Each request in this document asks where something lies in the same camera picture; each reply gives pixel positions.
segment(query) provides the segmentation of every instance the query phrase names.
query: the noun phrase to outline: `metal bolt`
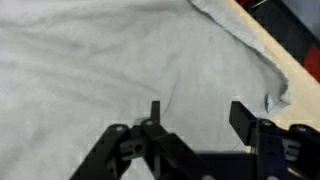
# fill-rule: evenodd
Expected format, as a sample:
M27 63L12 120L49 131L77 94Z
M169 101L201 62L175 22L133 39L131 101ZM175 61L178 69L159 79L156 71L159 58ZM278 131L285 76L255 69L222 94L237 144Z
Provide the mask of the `metal bolt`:
M307 129L306 128L304 128L303 126L297 126L297 129L299 130L299 131L302 131L302 132L305 132Z
M122 131L122 130L123 130L123 127L122 127L122 126L118 126L118 127L116 127L116 130L117 130L117 131Z
M269 121L263 121L263 124L264 124L265 126L271 126L271 123L270 123Z
M267 180L279 180L279 178L275 177L275 176L269 176L267 178Z
M153 124L153 122L152 122L152 121L147 121L146 124L147 124L148 126L151 126L151 125Z
M202 176L201 180L215 180L214 177L210 176L210 175L204 175Z

